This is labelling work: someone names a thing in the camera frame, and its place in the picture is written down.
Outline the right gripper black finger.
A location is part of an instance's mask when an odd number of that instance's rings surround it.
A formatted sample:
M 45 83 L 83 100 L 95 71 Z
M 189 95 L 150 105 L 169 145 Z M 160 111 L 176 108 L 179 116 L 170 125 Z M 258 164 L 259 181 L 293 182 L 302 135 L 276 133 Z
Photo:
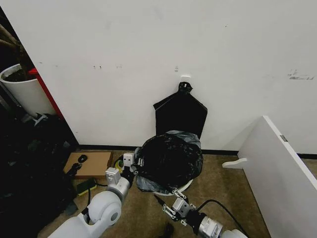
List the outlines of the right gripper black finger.
M 158 203 L 162 206 L 162 211 L 165 212 L 174 222 L 180 222 L 183 226 L 186 226 L 186 221 L 181 218 L 180 214 L 167 206 L 167 204 L 156 194 L 154 197 L 158 201 Z
M 195 208 L 195 205 L 189 202 L 188 197 L 183 194 L 180 190 L 178 190 L 177 188 L 175 188 L 174 190 L 172 190 L 172 194 L 175 195 L 177 197 L 176 199 L 176 203 L 179 204 L 180 206 L 190 206 L 191 208 Z

